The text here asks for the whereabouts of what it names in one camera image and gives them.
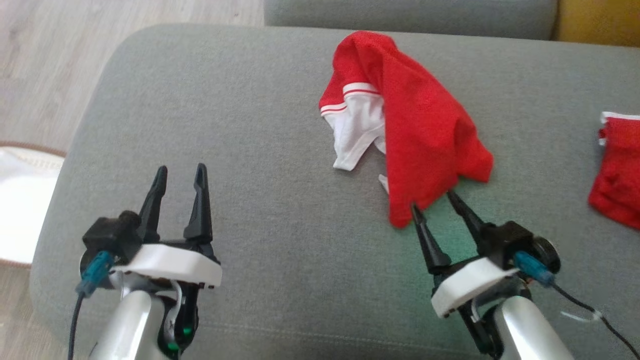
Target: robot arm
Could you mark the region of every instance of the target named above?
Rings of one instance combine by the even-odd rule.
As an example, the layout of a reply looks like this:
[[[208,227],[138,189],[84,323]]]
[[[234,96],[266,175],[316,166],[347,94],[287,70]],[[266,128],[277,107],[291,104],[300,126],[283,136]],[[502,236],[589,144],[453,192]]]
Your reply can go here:
[[[555,274],[560,270],[555,248],[515,222],[501,226],[483,222],[455,192],[447,196],[465,221],[478,256],[452,264],[420,209],[412,206],[422,254],[434,277],[431,305],[438,317],[457,311],[480,353],[495,359],[573,359],[531,302],[527,283],[532,279],[515,261],[519,254],[527,254]],[[482,305],[496,300],[501,303],[479,315]]]
[[[178,359],[198,329],[198,293],[220,285],[222,267],[213,252],[207,168],[199,164],[196,197],[184,240],[157,233],[167,168],[158,169],[140,215],[99,218],[83,236],[80,271],[98,254],[115,258],[99,287],[119,288],[121,302],[94,346],[91,359]],[[175,291],[175,299],[156,295]]]

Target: folded red cloth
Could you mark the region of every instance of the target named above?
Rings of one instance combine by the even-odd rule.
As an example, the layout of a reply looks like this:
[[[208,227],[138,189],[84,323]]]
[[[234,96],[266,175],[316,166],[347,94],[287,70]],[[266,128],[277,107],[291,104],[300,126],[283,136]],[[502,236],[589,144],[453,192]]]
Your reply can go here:
[[[338,45],[319,106],[334,130],[334,167],[351,170],[374,139],[382,139],[376,146],[384,152],[386,137],[389,220],[396,227],[411,221],[412,202],[428,207],[458,175],[489,180],[493,156],[465,109],[388,36],[358,31]]]
[[[605,113],[605,154],[589,203],[609,218],[640,229],[640,117]]]

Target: gray fabric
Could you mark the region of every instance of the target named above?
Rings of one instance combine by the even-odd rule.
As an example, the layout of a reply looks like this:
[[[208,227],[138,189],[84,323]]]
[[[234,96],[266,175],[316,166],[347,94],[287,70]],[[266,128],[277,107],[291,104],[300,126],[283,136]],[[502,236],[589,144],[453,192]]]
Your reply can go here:
[[[458,316],[440,320],[415,232],[393,229],[378,183],[385,160],[332,169],[333,136],[317,102],[348,31],[157,26],[106,66],[62,168],[33,263],[34,307],[64,339],[83,233],[97,217],[140,208],[169,169],[159,232],[182,234],[193,175],[209,168],[222,286],[200,296],[188,359],[472,359]],[[500,38],[392,34],[466,107],[495,156],[488,184],[461,196],[486,220],[515,220],[555,242],[559,284],[640,343],[637,231],[587,205],[602,158],[603,110],[640,113],[640,50]],[[474,247],[442,199],[427,212],[443,248]],[[577,359],[629,359],[600,325],[551,291],[534,299]],[[83,304],[78,346],[93,345],[118,300]]]
[[[556,0],[265,0],[269,26],[548,40]]]

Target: black cable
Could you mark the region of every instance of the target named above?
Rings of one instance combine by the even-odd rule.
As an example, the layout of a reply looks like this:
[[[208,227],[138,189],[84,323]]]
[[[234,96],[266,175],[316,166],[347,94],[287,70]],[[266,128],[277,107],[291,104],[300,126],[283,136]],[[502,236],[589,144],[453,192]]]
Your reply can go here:
[[[594,309],[593,307],[583,303],[582,301],[576,299],[575,297],[569,295],[566,291],[562,290],[562,288],[560,288],[560,286],[556,285],[556,284],[552,284],[551,286],[553,286],[554,289],[556,289],[556,291],[558,293],[560,293],[560,295],[566,297],[570,302],[573,302],[574,304],[587,309],[588,311],[591,311],[592,313],[596,312],[596,309]],[[633,353],[633,355],[636,357],[636,359],[640,360],[640,354],[638,354],[638,351],[633,347],[633,345],[631,345],[631,343],[625,339],[624,336],[622,336],[622,334],[620,334],[616,329],[613,328],[613,326],[611,326],[611,324],[609,323],[609,321],[607,321],[607,319],[603,316],[600,315],[600,319],[602,320],[602,323],[604,323],[604,325],[607,327],[607,329],[609,331],[611,331],[618,339],[620,339],[620,341],[622,341],[628,348],[629,350],[631,350],[631,352]]]
[[[84,293],[78,294],[78,300],[76,301],[76,308],[74,309],[74,315],[71,318],[71,330],[69,332],[69,352],[67,359],[74,359],[74,343],[76,342],[76,325],[78,324],[78,315],[80,314],[80,306],[84,299]]]

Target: sofa armrest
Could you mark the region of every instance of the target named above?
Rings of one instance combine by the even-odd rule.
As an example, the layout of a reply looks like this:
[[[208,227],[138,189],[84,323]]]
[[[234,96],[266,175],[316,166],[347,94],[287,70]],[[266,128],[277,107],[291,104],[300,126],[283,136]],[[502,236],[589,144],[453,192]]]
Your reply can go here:
[[[265,0],[268,26],[549,40],[556,0]]]

